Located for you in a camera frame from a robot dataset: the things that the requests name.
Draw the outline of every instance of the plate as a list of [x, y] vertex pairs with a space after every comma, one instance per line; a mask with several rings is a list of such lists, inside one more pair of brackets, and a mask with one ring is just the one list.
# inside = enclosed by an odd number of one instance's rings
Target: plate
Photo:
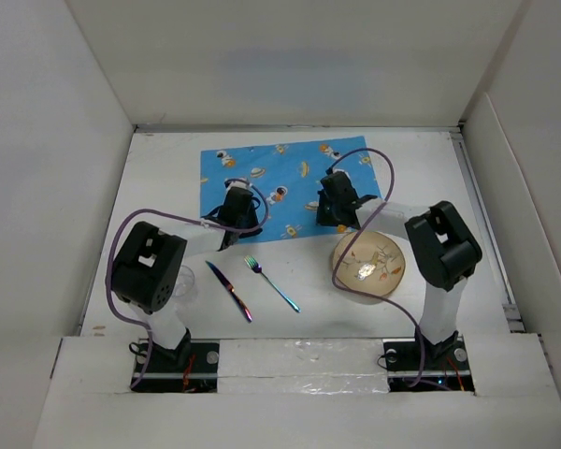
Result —
[[[355, 233], [346, 235], [333, 252], [333, 265]], [[405, 272], [405, 257], [398, 245], [380, 232], [364, 231], [351, 247], [337, 278], [352, 290], [384, 297], [397, 288]]]

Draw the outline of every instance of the blue placemat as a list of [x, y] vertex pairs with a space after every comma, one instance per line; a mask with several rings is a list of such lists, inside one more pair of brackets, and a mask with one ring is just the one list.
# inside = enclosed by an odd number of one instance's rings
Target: blue placemat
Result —
[[[206, 215], [224, 201], [224, 180], [245, 178], [266, 195], [270, 217], [264, 231], [240, 242], [273, 241], [320, 236], [344, 229], [316, 225], [320, 179], [342, 154], [366, 147], [363, 137], [335, 138], [256, 147], [225, 148], [201, 153], [200, 215]], [[353, 187], [362, 196], [380, 196], [367, 152], [341, 161]], [[258, 209], [262, 219], [264, 206]]]

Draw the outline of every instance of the knife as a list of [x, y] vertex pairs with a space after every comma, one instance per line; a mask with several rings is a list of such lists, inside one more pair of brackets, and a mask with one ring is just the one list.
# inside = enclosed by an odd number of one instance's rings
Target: knife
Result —
[[250, 312], [250, 310], [247, 308], [247, 306], [245, 305], [245, 303], [241, 300], [240, 297], [238, 297], [235, 294], [235, 288], [233, 287], [233, 284], [229, 282], [228, 279], [226, 279], [226, 277], [221, 273], [221, 271], [211, 262], [206, 261], [206, 264], [208, 264], [209, 268], [214, 272], [214, 274], [216, 275], [216, 277], [218, 278], [218, 280], [221, 282], [221, 284], [223, 285], [223, 287], [226, 289], [226, 291], [228, 292], [228, 294], [233, 297], [233, 299], [235, 300], [235, 303], [237, 304], [237, 307], [239, 307], [239, 310], [241, 311], [241, 313], [243, 313], [243, 315], [245, 316], [245, 319], [251, 323], [252, 322], [252, 313]]

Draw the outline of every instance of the iridescent fork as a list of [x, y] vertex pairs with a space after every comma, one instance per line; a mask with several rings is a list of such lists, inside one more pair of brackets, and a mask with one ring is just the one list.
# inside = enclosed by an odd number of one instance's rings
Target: iridescent fork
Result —
[[293, 307], [293, 310], [294, 310], [294, 311], [296, 311], [297, 313], [300, 313], [300, 312], [301, 312], [301, 309], [299, 308], [299, 306], [296, 305], [289, 297], [287, 297], [287, 296], [280, 290], [280, 288], [277, 287], [277, 286], [264, 274], [264, 272], [262, 271], [262, 267], [260, 266], [260, 264], [258, 264], [258, 261], [257, 261], [257, 260], [255, 260], [255, 259], [254, 259], [253, 257], [251, 257], [250, 255], [248, 255], [247, 257], [245, 257], [244, 260], [245, 260], [245, 263], [247, 264], [247, 266], [248, 266], [249, 268], [251, 268], [252, 271], [253, 271], [254, 273], [261, 274], [261, 275], [264, 277], [264, 279], [267, 280], [267, 282], [272, 286], [272, 288], [274, 288], [274, 289], [279, 293], [279, 295], [281, 295], [281, 296], [284, 298], [284, 300], [287, 301], [291, 307]]

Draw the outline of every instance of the clear plastic tape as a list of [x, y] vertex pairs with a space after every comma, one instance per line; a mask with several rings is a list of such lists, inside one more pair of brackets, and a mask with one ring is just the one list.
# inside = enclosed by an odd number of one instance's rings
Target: clear plastic tape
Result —
[[372, 395], [389, 392], [384, 374], [373, 376], [289, 376], [219, 378], [218, 392], [226, 394]]
[[385, 393], [382, 352], [380, 339], [222, 340], [219, 392]]

